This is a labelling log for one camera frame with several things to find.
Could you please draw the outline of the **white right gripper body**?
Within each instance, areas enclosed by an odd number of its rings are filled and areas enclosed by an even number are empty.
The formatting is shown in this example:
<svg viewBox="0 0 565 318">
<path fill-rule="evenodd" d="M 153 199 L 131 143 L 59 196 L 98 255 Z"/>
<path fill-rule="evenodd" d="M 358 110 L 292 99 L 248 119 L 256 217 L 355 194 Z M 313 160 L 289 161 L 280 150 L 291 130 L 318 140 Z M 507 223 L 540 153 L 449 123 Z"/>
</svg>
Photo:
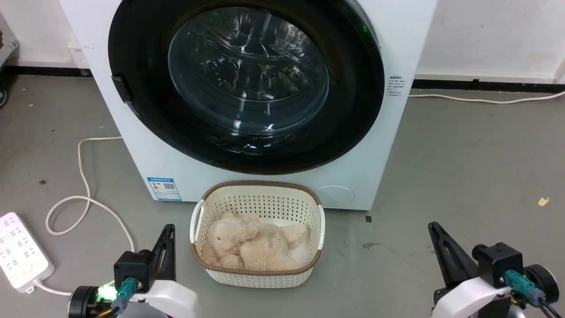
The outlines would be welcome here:
<svg viewBox="0 0 565 318">
<path fill-rule="evenodd" d="M 505 295 L 511 288 L 494 288 L 480 277 L 466 280 L 437 302 L 430 315 L 432 318 L 468 318 L 492 302 L 498 295 Z"/>
</svg>

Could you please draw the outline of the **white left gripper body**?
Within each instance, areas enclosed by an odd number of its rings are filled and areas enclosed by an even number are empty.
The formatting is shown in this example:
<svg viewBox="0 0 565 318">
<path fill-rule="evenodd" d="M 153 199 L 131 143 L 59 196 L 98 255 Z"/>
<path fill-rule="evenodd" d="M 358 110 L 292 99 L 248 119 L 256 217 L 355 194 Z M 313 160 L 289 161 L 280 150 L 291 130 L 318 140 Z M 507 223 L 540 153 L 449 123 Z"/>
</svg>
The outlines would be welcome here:
<svg viewBox="0 0 565 318">
<path fill-rule="evenodd" d="M 173 280 L 156 280 L 127 306 L 128 318 L 200 318 L 197 294 Z"/>
</svg>

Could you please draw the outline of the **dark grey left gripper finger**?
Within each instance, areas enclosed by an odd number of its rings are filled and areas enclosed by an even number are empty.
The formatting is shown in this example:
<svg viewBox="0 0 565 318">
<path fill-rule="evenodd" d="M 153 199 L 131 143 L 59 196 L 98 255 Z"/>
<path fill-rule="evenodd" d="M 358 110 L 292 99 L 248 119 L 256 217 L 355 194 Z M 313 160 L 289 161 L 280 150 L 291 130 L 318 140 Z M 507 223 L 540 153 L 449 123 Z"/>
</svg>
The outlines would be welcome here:
<svg viewBox="0 0 565 318">
<path fill-rule="evenodd" d="M 170 224 L 161 231 L 154 248 L 150 273 L 154 280 L 170 280 Z"/>
<path fill-rule="evenodd" d="M 176 281 L 176 230 L 164 226 L 155 244 L 155 279 Z"/>
</svg>

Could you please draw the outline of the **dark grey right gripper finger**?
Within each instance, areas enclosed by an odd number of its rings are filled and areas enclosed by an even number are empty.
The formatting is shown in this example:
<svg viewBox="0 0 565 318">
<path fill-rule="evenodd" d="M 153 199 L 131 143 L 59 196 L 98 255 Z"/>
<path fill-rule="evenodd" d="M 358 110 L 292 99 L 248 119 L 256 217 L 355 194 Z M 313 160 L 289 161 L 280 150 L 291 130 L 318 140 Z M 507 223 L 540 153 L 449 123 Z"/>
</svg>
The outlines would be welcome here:
<svg viewBox="0 0 565 318">
<path fill-rule="evenodd" d="M 478 276 L 478 264 L 460 247 L 460 245 L 455 241 L 455 249 L 459 258 L 460 268 L 462 270 L 461 282 L 476 278 Z"/>
<path fill-rule="evenodd" d="M 455 240 L 438 222 L 430 222 L 428 230 L 445 286 L 446 288 L 454 288 L 462 279 L 460 260 L 454 244 Z"/>
</svg>

